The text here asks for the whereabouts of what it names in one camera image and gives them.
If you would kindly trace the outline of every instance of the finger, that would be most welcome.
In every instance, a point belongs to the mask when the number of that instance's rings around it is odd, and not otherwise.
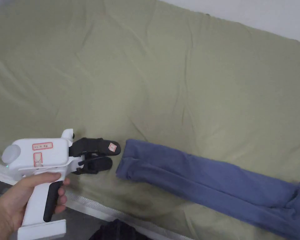
[[[27,187],[35,187],[43,183],[53,183],[61,177],[59,172],[44,172],[23,178],[20,183]]]
[[[56,209],[54,210],[54,213],[61,213],[63,211],[66,210],[66,206],[65,205],[57,205]]]
[[[59,196],[63,196],[63,195],[65,195],[65,193],[66,193],[66,190],[60,187],[58,190]]]
[[[66,177],[65,181],[63,181],[63,185],[68,186],[69,184],[70,184],[70,179]]]
[[[61,196],[58,198],[58,205],[63,205],[67,202],[68,198],[67,196]]]

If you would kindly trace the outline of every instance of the wrinkled fabric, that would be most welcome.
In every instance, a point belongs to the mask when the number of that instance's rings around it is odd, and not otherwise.
[[[126,141],[116,174],[300,240],[300,183],[134,139]]]
[[[89,240],[151,240],[119,219],[102,225]]]
[[[74,140],[146,140],[300,181],[300,42],[156,0],[3,5],[0,161],[16,139],[67,128]],[[123,181],[120,159],[108,172],[70,174],[69,187],[195,240],[282,240]]]

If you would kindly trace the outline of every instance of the blue pants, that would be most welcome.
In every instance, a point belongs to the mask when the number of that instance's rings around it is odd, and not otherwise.
[[[288,239],[300,239],[298,185],[129,139],[118,177],[146,182]]]

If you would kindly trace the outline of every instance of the black fabric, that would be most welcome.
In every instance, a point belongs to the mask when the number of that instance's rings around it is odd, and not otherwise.
[[[119,219],[102,225],[89,240],[151,240]]]

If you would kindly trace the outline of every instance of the gray floor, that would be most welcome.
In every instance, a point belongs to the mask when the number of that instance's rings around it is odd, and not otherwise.
[[[5,192],[9,187],[8,184],[0,182],[0,194]],[[67,240],[88,240],[99,227],[105,223],[98,218],[83,214],[73,209],[67,208],[64,212],[56,214],[52,220],[66,219],[67,233],[65,237],[59,239]]]

